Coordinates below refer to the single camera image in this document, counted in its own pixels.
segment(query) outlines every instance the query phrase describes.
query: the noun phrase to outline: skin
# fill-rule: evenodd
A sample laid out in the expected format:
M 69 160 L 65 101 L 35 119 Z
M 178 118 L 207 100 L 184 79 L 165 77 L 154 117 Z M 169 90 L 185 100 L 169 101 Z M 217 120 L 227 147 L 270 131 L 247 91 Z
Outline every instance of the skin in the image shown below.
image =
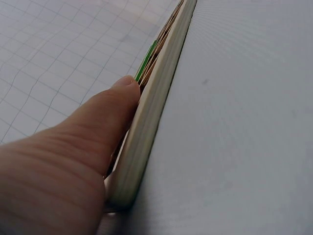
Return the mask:
M 134 116 L 131 76 L 92 97 L 59 125 L 0 147 L 0 234 L 94 234 L 102 176 Z

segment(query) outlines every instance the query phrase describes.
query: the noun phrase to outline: book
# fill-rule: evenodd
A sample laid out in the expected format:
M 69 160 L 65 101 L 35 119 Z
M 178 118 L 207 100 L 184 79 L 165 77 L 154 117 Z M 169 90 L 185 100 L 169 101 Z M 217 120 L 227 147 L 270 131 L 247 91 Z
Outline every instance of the book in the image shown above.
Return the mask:
M 107 212 L 128 209 L 135 199 L 196 2 L 178 3 L 139 67 L 136 80 L 142 96 L 106 181 Z

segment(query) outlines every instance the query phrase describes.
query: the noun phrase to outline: white paper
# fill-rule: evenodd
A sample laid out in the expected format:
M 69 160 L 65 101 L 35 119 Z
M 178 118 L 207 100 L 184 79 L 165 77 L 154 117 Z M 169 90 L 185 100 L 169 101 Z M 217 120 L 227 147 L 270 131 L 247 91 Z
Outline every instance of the white paper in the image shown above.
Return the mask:
M 52 127 L 142 59 L 178 0 L 0 0 L 0 143 Z
M 198 0 L 125 234 L 313 234 L 312 22 Z

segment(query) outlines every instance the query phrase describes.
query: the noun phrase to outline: book page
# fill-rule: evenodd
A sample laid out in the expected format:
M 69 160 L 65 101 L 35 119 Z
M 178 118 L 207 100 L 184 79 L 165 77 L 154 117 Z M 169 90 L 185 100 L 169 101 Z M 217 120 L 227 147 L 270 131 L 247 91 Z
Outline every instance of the book page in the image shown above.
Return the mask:
M 135 75 L 178 0 L 0 0 L 0 143 Z

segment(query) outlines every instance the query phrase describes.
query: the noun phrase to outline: notebook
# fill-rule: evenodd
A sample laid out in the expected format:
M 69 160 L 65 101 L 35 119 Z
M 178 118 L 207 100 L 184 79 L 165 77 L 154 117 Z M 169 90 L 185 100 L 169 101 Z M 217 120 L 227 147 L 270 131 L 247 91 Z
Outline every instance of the notebook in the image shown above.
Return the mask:
M 104 177 L 105 212 L 128 209 L 196 2 L 1 1 L 1 143 L 58 124 L 110 82 L 134 75 L 141 99 Z

